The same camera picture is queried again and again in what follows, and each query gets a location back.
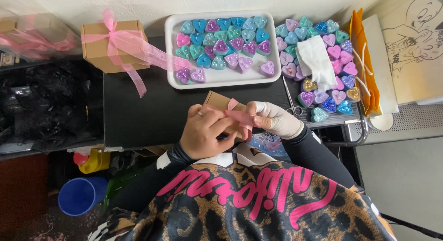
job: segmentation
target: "scissors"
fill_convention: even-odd
[[[291,105],[291,107],[286,109],[286,111],[291,113],[293,116],[300,116],[303,114],[303,108],[300,106],[294,107],[294,103],[292,103],[291,94],[289,94],[289,89],[287,88],[286,80],[284,79],[284,76],[282,76],[282,77],[283,77],[284,88],[286,90],[286,95],[287,95],[287,98],[289,99],[289,104]],[[296,113],[297,108],[300,108],[300,114]]]

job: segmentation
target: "white wall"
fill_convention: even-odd
[[[313,21],[332,17],[346,23],[353,9],[367,9],[377,0],[37,0],[78,32],[81,24],[94,23],[111,8],[119,21],[141,20],[148,36],[163,34],[165,19],[177,13],[265,9],[276,23],[302,15]]]
[[[443,138],[357,148],[366,194],[380,212],[443,233]],[[435,241],[392,226],[399,241]]]

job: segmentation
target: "person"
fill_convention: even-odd
[[[280,136],[293,164],[234,144],[236,132],[218,141],[235,120],[194,105],[180,141],[120,189],[88,240],[396,240],[302,121],[269,102],[246,113]]]

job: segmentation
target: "latex glove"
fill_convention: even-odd
[[[285,140],[297,137],[304,127],[302,121],[270,102],[249,102],[246,113],[256,115],[254,127],[260,127]]]
[[[216,139],[235,120],[226,117],[222,111],[193,105],[188,111],[188,120],[183,130],[180,144],[192,159],[213,157],[230,149],[234,145],[237,132],[231,133],[227,139]]]

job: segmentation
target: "cartoon drawing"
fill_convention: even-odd
[[[406,23],[383,29],[393,77],[411,62],[435,60],[443,54],[443,0],[414,0]]]

